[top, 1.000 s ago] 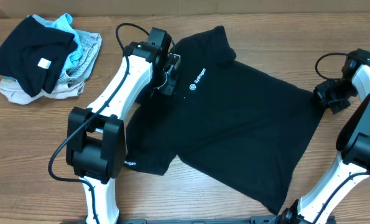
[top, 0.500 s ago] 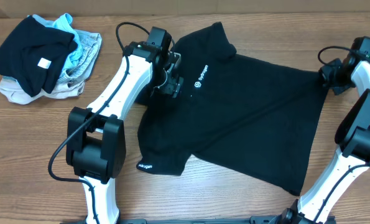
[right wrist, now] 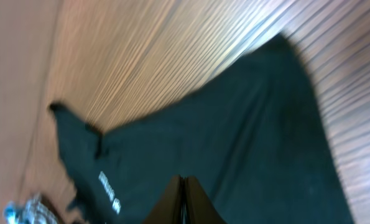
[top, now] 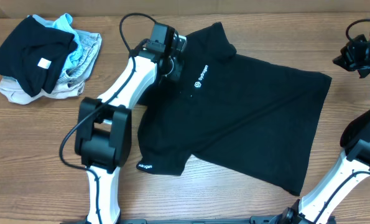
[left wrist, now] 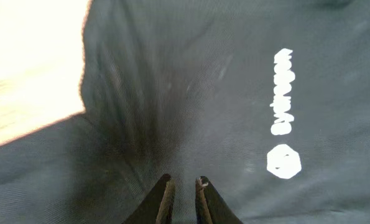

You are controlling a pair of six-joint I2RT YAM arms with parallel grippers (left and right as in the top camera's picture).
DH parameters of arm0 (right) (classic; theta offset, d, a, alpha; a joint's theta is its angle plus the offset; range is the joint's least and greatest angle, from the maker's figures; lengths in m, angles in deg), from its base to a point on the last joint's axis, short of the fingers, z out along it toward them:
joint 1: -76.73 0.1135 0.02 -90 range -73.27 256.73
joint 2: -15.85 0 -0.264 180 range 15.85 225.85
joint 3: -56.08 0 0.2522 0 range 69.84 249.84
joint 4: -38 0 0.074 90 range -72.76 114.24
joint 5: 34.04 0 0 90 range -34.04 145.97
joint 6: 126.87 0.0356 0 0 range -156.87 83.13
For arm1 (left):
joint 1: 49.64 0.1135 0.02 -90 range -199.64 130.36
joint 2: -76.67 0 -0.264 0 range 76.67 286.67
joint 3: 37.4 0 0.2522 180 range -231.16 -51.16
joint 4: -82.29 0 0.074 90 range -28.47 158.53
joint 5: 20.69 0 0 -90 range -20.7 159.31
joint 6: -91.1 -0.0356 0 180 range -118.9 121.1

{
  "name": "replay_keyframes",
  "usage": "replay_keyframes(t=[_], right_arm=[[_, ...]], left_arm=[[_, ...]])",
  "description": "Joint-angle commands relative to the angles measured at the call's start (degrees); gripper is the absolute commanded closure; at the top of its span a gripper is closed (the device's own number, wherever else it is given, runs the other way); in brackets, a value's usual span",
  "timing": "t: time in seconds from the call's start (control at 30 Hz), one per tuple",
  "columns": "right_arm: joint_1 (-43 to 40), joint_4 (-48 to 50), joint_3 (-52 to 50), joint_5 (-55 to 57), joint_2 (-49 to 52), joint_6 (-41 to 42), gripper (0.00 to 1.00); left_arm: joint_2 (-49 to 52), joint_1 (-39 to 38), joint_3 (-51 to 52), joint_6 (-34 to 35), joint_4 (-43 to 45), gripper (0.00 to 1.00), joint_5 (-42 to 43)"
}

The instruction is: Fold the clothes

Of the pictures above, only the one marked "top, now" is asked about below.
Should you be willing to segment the black polo shirt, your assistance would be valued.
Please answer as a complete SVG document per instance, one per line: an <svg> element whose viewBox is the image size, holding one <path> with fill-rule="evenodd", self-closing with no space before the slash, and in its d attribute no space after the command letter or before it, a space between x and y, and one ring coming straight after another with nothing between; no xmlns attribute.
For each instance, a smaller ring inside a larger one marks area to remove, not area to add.
<svg viewBox="0 0 370 224"><path fill-rule="evenodd" d="M137 168L180 175L195 156L300 195L331 78L240 55L219 22L187 35L183 60L150 96Z"/></svg>

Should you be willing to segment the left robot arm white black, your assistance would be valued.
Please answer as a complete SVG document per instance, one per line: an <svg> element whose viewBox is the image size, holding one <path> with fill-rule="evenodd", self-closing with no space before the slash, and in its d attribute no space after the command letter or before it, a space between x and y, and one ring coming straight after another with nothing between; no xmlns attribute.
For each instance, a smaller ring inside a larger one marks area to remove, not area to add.
<svg viewBox="0 0 370 224"><path fill-rule="evenodd" d="M131 150L132 110L158 78L178 78L178 56L186 44L186 37L179 34L143 40L112 86L96 99L84 98L80 103L75 152L89 181L85 223L119 223L119 173Z"/></svg>

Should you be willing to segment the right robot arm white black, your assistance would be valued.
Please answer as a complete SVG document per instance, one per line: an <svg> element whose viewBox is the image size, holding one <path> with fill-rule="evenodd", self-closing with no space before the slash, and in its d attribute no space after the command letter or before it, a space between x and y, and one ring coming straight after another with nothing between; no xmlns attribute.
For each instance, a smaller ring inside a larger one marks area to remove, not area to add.
<svg viewBox="0 0 370 224"><path fill-rule="evenodd" d="M360 78L370 74L370 39L358 35L349 39L333 63ZM335 223L332 215L341 201L365 178L370 177L370 110L349 123L344 130L336 164L308 194L282 214L265 218L264 223Z"/></svg>

